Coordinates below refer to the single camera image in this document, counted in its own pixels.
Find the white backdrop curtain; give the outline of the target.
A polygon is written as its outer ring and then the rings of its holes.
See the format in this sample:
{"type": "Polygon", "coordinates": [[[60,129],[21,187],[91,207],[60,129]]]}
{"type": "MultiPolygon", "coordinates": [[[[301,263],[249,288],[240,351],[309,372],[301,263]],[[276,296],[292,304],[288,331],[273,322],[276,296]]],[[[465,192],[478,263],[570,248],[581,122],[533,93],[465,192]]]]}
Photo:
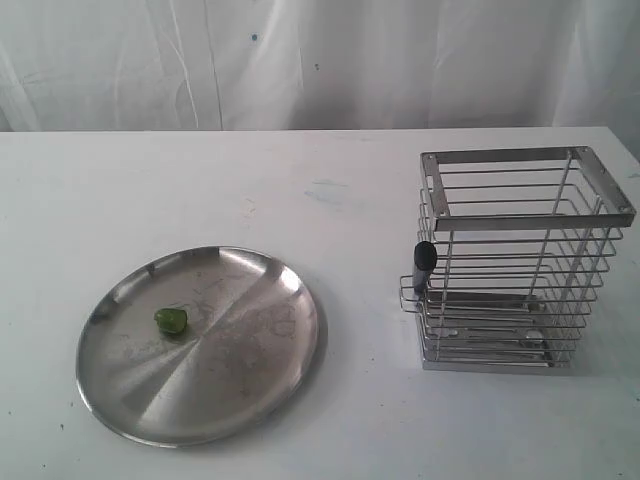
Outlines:
{"type": "Polygon", "coordinates": [[[13,131],[639,131],[635,1],[5,1],[13,131]]]}

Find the round stainless steel plate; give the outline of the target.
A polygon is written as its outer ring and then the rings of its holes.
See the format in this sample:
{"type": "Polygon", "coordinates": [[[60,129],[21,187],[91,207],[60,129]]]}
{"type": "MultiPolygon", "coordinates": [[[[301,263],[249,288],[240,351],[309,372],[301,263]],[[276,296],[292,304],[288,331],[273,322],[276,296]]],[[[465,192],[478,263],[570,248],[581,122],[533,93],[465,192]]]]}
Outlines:
{"type": "Polygon", "coordinates": [[[151,261],[94,307],[76,382],[91,413],[132,441],[167,448],[229,437],[286,405],[313,368],[323,319],[283,261],[206,246],[151,261]],[[154,313],[183,309],[181,335],[154,313]]]}

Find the black knife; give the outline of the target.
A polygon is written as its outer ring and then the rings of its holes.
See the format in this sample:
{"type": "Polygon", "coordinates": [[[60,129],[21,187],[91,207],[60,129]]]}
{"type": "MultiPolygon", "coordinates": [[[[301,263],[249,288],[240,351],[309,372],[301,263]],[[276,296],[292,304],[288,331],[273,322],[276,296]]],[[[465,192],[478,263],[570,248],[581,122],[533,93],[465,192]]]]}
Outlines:
{"type": "Polygon", "coordinates": [[[428,292],[428,282],[438,262],[438,253],[433,243],[420,241],[414,247],[412,289],[419,301],[423,301],[428,292]]]}

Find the green cucumber piece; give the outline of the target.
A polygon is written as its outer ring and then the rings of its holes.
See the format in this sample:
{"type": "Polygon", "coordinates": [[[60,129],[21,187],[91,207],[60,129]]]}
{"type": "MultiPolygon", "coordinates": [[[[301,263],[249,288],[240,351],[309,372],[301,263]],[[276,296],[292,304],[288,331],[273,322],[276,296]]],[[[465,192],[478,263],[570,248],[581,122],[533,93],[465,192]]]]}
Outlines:
{"type": "Polygon", "coordinates": [[[158,330],[165,335],[181,335],[188,325],[188,314],[183,309],[162,308],[154,313],[158,330]]]}

